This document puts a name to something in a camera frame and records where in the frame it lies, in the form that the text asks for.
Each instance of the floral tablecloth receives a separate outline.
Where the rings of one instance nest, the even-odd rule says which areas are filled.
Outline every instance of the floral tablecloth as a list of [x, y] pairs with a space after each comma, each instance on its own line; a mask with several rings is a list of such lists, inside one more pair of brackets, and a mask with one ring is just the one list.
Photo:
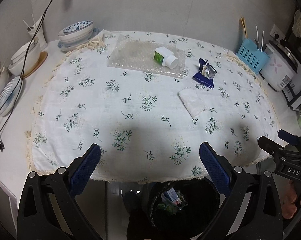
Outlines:
[[[121, 34], [183, 49], [183, 78], [107, 67], [119, 33], [105, 31], [104, 48], [70, 54], [54, 72], [32, 129], [30, 161], [40, 174], [67, 167], [92, 143], [102, 149], [92, 178], [107, 181], [206, 176], [198, 154], [204, 141], [232, 165], [269, 156], [257, 140], [276, 139], [275, 113], [254, 76], [228, 60], [226, 49], [161, 33]], [[200, 57], [217, 70], [213, 90], [192, 79]], [[195, 119], [178, 97], [185, 88], [196, 90], [207, 106]]]

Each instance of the kitchen counter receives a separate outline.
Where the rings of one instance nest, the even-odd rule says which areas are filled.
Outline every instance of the kitchen counter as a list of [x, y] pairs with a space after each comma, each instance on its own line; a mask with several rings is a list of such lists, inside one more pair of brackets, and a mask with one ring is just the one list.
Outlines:
[[[0, 185], [5, 187], [7, 193], [10, 192], [16, 197], [17, 205], [26, 176], [30, 172], [27, 167], [28, 162], [26, 161], [27, 145], [25, 132], [32, 129], [32, 122], [35, 118], [35, 115], [31, 114], [32, 108], [34, 102], [46, 90], [46, 87], [43, 87], [44, 81], [52, 76], [52, 70], [65, 56], [57, 48], [57, 43], [58, 41], [49, 43], [45, 50], [49, 55], [44, 64], [24, 80], [22, 95], [1, 134], [5, 149], [3, 153], [0, 151]], [[301, 136], [296, 114], [289, 109], [282, 93], [274, 92], [267, 85], [264, 88], [274, 106], [281, 128], [292, 134]], [[0, 127], [6, 118], [0, 117]]]

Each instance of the power outlet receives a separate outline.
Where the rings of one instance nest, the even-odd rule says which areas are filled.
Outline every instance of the power outlet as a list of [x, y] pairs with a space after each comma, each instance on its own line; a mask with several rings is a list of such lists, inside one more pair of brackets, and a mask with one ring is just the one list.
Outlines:
[[280, 40], [285, 39], [285, 34], [274, 24], [273, 28], [270, 31], [270, 35], [275, 39], [275, 35], [278, 34], [277, 41], [280, 42]]

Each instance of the white wall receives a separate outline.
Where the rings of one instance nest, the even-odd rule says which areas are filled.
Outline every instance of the white wall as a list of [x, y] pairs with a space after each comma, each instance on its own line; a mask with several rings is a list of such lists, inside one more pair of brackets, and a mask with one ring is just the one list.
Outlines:
[[0, 4], [0, 61], [6, 64], [12, 55], [30, 41], [23, 19], [32, 20], [31, 0], [3, 0]]
[[[49, 2], [31, 1], [36, 17]], [[44, 31], [47, 40], [53, 41], [67, 25], [92, 19], [100, 29], [175, 34], [234, 50], [241, 16], [246, 19], [249, 37], [255, 37], [258, 25], [268, 39], [274, 23], [287, 31], [294, 8], [295, 0], [54, 0]]]

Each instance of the wooden coaster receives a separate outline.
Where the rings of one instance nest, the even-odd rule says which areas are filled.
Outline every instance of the wooden coaster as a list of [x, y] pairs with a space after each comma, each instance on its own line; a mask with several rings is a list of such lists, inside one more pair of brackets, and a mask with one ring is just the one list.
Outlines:
[[33, 66], [32, 70], [29, 73], [24, 74], [23, 79], [32, 75], [36, 71], [36, 69], [38, 69], [44, 63], [47, 56], [48, 56], [48, 53], [46, 51], [42, 51], [40, 58], [38, 59], [38, 62]]

